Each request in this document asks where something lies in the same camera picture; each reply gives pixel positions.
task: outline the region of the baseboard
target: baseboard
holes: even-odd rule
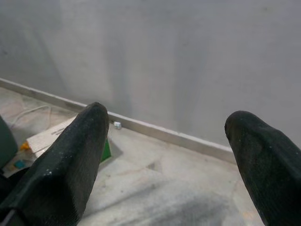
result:
[[[33,97],[35,99],[48,102],[50,104],[60,106],[71,111],[80,112],[86,105],[68,100],[66,98],[58,97],[56,95],[49,94],[37,89],[33,89],[21,84],[11,82],[0,78],[0,87],[12,90],[14,92]],[[189,136],[183,133],[179,133],[170,129],[166,129],[160,126],[155,126],[143,121],[131,119],[119,114],[108,112],[109,118],[112,121],[119,121],[122,127],[145,134],[150,137],[154,137],[171,144],[175,144],[181,147],[188,148],[190,150],[206,154],[223,161],[230,163],[236,163],[234,154],[231,148],[219,145],[210,141],[206,141],[197,137]]]

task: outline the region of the small white object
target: small white object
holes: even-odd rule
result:
[[[115,127],[115,129],[121,129],[121,122],[115,121],[114,122],[114,127]]]

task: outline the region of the floor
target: floor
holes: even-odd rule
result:
[[[18,144],[76,115],[2,88],[0,114]],[[79,226],[263,225],[236,165],[125,128],[109,141]]]

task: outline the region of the wire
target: wire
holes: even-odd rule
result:
[[[51,115],[51,106],[48,106],[48,105],[43,105],[43,106],[40,106],[40,107],[36,107],[36,108],[33,108],[33,109],[30,109],[30,110],[27,110],[27,111],[24,111],[24,112],[21,112],[20,114],[18,114],[15,119],[13,120],[13,122],[11,123],[10,125],[10,128],[13,128],[14,125],[16,124],[16,122],[21,118],[23,117],[24,115],[28,114],[28,113],[31,113],[31,112],[34,112],[38,109],[41,109],[41,108],[49,108],[49,112],[48,112],[48,126],[47,128],[45,129],[48,129],[48,127],[50,126],[50,115]]]

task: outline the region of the gray wall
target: gray wall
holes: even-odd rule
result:
[[[0,77],[228,145],[251,111],[301,144],[300,0],[2,0]]]

